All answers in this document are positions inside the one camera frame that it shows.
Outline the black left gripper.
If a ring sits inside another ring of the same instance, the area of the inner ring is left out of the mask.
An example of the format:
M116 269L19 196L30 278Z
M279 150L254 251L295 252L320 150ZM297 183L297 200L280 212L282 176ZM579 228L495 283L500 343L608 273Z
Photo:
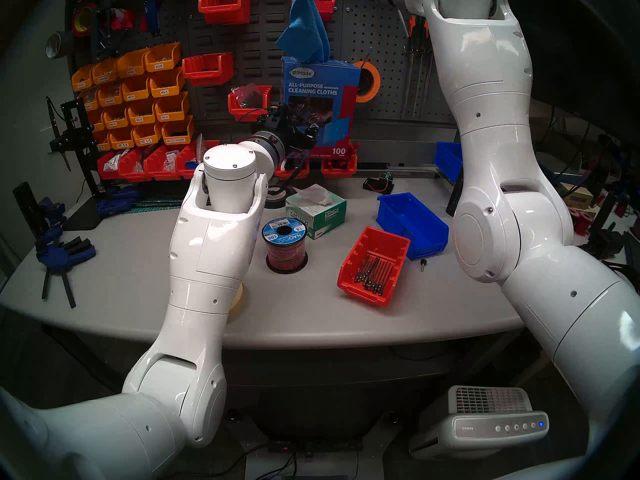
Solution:
M320 127L313 123L300 132L289 121L286 115L279 116L279 138L283 145L283 155L288 156L293 152L310 152L317 144Z

